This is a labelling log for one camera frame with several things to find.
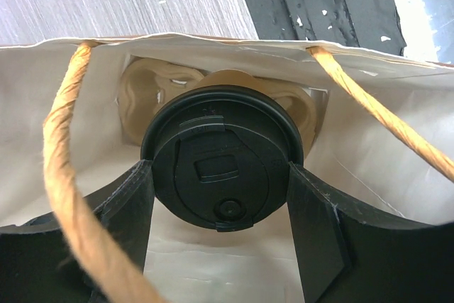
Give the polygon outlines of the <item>brown paper bag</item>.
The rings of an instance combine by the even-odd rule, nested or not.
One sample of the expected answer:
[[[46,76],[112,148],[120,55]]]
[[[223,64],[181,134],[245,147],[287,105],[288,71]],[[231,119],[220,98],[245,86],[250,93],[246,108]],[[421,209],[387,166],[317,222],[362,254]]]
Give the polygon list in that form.
[[[175,33],[1,49],[1,301],[452,302],[453,67]]]

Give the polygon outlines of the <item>brown paper coffee cup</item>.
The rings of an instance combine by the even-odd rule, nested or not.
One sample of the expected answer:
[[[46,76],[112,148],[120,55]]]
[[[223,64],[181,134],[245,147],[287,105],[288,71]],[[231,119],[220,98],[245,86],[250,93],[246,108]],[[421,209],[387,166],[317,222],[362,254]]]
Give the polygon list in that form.
[[[259,92],[264,89],[258,79],[247,72],[240,70],[219,70],[212,72],[197,82],[194,88],[197,89],[215,85],[247,87]]]

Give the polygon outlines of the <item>black cup lid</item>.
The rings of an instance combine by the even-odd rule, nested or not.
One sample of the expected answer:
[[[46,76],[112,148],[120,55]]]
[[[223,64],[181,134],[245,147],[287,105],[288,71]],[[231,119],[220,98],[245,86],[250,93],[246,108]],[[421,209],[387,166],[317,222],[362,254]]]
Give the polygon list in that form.
[[[189,224],[241,231],[287,199],[289,166],[304,161],[300,134],[268,95],[247,87],[194,89],[150,122],[140,156],[157,199]]]

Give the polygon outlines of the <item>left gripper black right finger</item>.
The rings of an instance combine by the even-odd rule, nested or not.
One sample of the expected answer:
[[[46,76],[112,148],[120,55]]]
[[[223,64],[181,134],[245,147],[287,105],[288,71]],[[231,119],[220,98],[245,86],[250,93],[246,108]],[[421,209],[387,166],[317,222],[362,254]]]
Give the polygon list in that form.
[[[289,167],[289,217],[306,302],[452,302],[453,224],[424,224]]]

